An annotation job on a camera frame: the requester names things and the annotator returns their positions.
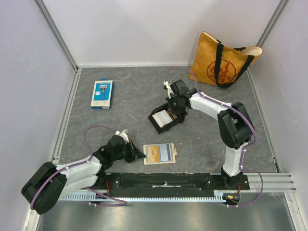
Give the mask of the black plastic card box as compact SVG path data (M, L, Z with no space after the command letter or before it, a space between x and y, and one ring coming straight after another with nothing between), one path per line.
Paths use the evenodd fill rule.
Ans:
M148 116L158 134L169 131L177 124L182 124L188 113L184 110L179 114L171 112L168 103L155 108Z

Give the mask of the beige leather card holder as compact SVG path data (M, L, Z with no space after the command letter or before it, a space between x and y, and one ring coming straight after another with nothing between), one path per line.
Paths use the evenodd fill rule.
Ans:
M143 153L146 155L146 158L144 159L144 164L145 165L171 164L171 163L175 163L176 162L176 156L178 155L178 150L177 150L177 148L174 147L174 144L171 143L171 145L172 145L172 154L173 154L173 160L172 161L170 161L170 162L162 162L161 160L159 160L159 162L157 162L157 163L148 163L148 160L147 160L147 146L148 145L150 145L150 144L147 144L147 145L143 146Z

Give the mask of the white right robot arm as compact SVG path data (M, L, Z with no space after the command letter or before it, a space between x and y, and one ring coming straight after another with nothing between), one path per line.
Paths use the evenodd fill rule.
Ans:
M245 106L216 100L198 89L190 90L181 79L172 84L164 81L164 89L167 90L166 100L172 113L179 114L190 108L217 120L220 137L226 145L220 183L223 188L232 189L243 175L245 146L253 135L253 126Z

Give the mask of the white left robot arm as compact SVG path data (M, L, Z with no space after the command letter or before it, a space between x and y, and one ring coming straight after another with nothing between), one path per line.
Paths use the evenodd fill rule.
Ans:
M63 165L44 163L23 186L21 194L30 203L31 210L41 215L53 208L60 198L76 190L104 187L105 172L114 161L131 163L145 157L132 140L114 135L106 145L80 161Z

